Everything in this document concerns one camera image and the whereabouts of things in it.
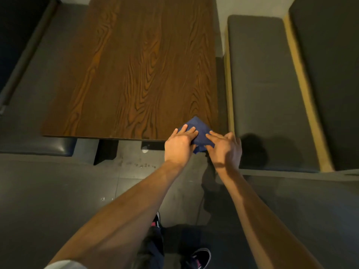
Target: table top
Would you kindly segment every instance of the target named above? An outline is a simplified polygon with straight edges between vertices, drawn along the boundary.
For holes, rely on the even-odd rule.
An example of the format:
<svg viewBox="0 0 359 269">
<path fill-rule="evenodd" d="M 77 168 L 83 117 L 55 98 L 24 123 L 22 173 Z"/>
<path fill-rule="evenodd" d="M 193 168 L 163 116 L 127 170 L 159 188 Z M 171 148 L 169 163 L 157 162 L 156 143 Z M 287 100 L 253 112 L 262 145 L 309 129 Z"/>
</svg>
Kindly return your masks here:
<svg viewBox="0 0 359 269">
<path fill-rule="evenodd" d="M 218 128 L 211 0 L 91 0 L 42 134 L 166 140 Z"/>
</svg>

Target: white sleeve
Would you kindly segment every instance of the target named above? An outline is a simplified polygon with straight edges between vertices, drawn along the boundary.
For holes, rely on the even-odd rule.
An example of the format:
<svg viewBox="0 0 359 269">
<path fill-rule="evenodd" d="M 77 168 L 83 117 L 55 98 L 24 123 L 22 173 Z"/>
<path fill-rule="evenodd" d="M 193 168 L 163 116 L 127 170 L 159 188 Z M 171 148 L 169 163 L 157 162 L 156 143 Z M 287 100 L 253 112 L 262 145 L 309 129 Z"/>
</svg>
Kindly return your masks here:
<svg viewBox="0 0 359 269">
<path fill-rule="evenodd" d="M 46 266 L 45 269 L 86 269 L 86 267 L 72 260 L 61 260 Z"/>
</svg>

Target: forearm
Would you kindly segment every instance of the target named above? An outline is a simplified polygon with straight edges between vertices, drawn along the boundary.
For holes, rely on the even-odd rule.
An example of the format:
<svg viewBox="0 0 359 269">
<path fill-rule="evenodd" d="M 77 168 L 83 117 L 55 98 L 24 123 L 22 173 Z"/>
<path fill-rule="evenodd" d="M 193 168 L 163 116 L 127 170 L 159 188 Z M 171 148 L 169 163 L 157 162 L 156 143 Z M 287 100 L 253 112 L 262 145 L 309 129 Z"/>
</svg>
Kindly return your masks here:
<svg viewBox="0 0 359 269">
<path fill-rule="evenodd" d="M 91 268 L 124 268 L 135 254 L 169 187 L 181 172 L 166 162 L 102 208 L 55 255 Z"/>
<path fill-rule="evenodd" d="M 322 268 L 238 170 L 222 170 L 219 175 L 233 199 L 259 268 Z"/>
</svg>

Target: black pants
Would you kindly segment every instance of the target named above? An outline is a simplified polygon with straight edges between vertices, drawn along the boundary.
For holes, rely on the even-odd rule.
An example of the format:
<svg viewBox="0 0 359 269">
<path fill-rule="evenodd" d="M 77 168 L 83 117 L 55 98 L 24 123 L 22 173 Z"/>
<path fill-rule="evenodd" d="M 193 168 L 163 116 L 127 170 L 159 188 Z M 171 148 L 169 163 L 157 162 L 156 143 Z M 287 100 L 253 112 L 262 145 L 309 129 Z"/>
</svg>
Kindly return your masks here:
<svg viewBox="0 0 359 269">
<path fill-rule="evenodd" d="M 132 264 L 132 269 L 162 269 L 164 260 L 163 238 L 158 227 L 150 227 Z M 197 269 L 194 258 L 181 261 L 182 269 Z"/>
</svg>

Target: left hand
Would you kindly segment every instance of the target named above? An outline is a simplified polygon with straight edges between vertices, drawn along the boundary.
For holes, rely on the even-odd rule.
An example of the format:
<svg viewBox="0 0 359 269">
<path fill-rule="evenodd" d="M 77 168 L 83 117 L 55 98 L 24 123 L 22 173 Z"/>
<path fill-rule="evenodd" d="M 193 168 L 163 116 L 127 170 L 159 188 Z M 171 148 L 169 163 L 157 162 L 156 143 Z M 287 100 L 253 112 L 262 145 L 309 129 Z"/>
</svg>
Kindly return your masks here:
<svg viewBox="0 0 359 269">
<path fill-rule="evenodd" d="M 176 128 L 172 135 L 164 144 L 164 161 L 172 162 L 179 165 L 181 168 L 185 167 L 188 160 L 197 147 L 195 144 L 191 145 L 191 141 L 197 137 L 198 131 L 195 127 L 186 131 L 188 125 L 184 125 L 181 131 L 178 132 Z"/>
</svg>

